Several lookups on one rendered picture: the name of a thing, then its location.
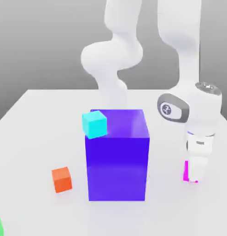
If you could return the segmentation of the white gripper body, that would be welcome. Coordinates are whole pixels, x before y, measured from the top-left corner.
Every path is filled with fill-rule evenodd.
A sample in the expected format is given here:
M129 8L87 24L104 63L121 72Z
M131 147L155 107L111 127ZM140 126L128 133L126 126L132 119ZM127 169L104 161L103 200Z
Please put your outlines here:
M187 134L187 151L192 156L209 156L213 149L213 140L215 135L197 136Z

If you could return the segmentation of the small magenta cube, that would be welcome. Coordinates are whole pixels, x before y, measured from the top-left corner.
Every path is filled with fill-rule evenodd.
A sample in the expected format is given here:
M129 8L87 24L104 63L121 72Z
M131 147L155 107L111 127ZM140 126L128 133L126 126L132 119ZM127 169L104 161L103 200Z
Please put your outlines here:
M192 183L198 183L198 181L190 181L188 176L188 161L185 161L184 164L184 172L183 172L183 181L192 182Z

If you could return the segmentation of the small cyan cube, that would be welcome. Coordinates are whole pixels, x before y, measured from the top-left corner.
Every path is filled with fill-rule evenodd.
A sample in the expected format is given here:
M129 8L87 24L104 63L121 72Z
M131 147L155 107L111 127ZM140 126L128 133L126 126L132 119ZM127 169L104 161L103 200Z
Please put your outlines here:
M82 129L88 139L107 135L107 117L99 110L82 114Z

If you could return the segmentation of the small orange cube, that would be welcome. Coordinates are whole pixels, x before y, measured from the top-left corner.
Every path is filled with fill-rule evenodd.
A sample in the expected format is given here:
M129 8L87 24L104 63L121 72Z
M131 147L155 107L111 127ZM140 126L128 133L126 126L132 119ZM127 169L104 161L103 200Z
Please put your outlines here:
M68 167L52 170L52 179L56 193L72 189L72 180Z

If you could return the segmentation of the large blue box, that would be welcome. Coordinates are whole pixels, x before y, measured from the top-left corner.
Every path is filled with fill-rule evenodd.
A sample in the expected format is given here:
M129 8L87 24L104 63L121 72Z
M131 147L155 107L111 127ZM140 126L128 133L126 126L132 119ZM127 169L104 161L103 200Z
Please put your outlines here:
M101 109L107 135L85 139L90 201L144 201L150 135L141 109Z

